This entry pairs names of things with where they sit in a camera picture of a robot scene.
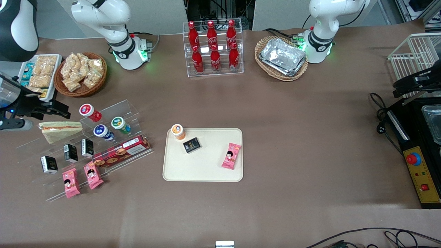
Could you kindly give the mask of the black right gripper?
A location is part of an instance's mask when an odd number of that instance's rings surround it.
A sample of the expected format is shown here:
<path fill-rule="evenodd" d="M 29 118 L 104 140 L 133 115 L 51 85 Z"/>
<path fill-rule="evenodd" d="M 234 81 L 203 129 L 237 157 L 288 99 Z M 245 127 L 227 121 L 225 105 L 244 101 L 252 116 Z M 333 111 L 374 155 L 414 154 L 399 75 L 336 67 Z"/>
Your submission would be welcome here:
<path fill-rule="evenodd" d="M 39 99 L 35 93 L 18 83 L 14 78 L 1 73 L 1 111 L 15 116 L 28 116 L 43 120 L 45 115 L 57 115 L 71 118 L 69 107 L 57 100 L 51 100 L 51 108 Z"/>

